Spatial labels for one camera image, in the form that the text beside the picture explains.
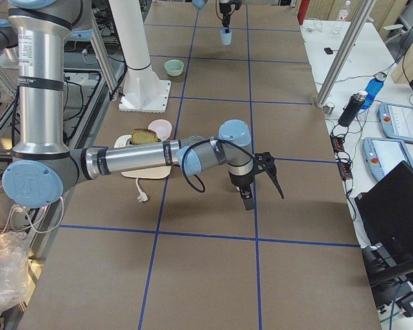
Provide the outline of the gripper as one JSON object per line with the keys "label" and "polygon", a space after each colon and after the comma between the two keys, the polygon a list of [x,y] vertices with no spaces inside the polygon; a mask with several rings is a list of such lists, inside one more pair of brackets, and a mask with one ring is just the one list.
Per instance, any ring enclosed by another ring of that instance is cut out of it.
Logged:
{"label": "gripper", "polygon": [[245,210],[253,209],[251,184],[254,182],[255,176],[260,173],[266,173],[269,176],[280,197],[284,199],[284,193],[277,178],[275,160],[269,152],[256,153],[247,163],[240,166],[229,164],[231,183],[238,188]]}
{"label": "gripper", "polygon": [[230,32],[229,25],[231,15],[239,10],[242,6],[241,0],[219,0],[216,7],[219,10],[218,17],[222,20],[223,33],[228,34]]}

